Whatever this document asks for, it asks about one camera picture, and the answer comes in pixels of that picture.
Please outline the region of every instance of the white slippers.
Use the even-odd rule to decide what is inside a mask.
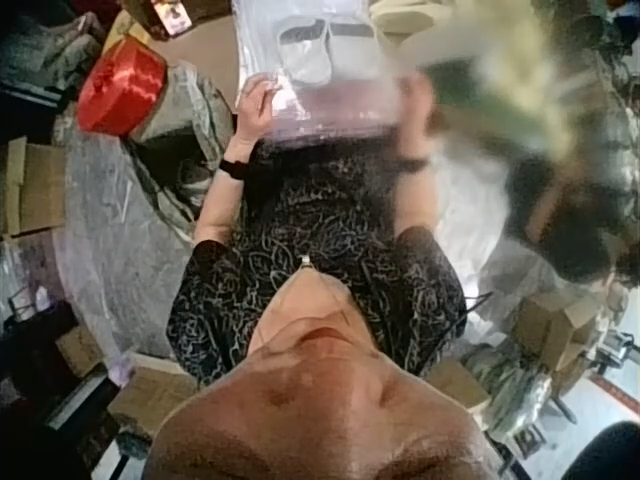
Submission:
[[[278,50],[295,82],[322,86],[332,79],[374,78],[380,71],[375,31],[356,16],[294,16],[278,28]]]
[[[327,22],[321,18],[292,16],[279,24],[278,50],[295,82],[322,86],[331,80],[331,60],[326,48]]]
[[[357,17],[331,17],[329,50],[334,73],[339,78],[367,80],[380,72],[380,48],[375,30]]]
[[[413,35],[449,20],[451,2],[437,0],[380,0],[370,9],[371,21],[386,35]]]

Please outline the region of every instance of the red spool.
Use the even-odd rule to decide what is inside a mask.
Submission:
[[[165,60],[133,37],[125,37],[96,63],[82,87],[80,129],[126,135],[151,112],[165,85]]]

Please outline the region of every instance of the white plastic sheet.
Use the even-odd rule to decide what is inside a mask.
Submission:
[[[396,87],[366,0],[234,0],[240,91],[274,75],[271,141],[366,136],[396,120]]]

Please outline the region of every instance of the black watch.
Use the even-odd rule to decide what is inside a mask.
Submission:
[[[223,158],[220,161],[220,165],[218,165],[218,168],[223,172],[227,172],[231,178],[244,181],[244,179],[247,177],[249,164],[242,162],[229,162],[228,160],[225,160]]]
[[[431,165],[429,159],[415,159],[400,157],[396,162],[396,171],[398,173],[418,173]]]

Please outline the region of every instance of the brown cardboard box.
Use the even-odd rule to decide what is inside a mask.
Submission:
[[[427,383],[462,405],[471,415],[479,415],[491,397],[471,373],[456,360],[445,359],[427,375]]]
[[[104,358],[96,339],[84,325],[58,338],[56,345],[71,371],[79,378],[84,378]]]
[[[3,235],[64,225],[65,167],[62,148],[29,144],[26,137],[9,142],[6,162],[0,159]]]
[[[135,373],[109,405],[121,424],[155,437],[164,420],[198,391],[197,382],[180,366],[145,355],[131,356]]]
[[[238,92],[238,41],[233,17],[204,23],[170,42],[149,42],[149,47],[175,65],[185,60],[208,76],[235,111]]]
[[[533,295],[520,304],[514,337],[549,369],[562,370],[590,346],[598,310],[590,294],[557,290]]]

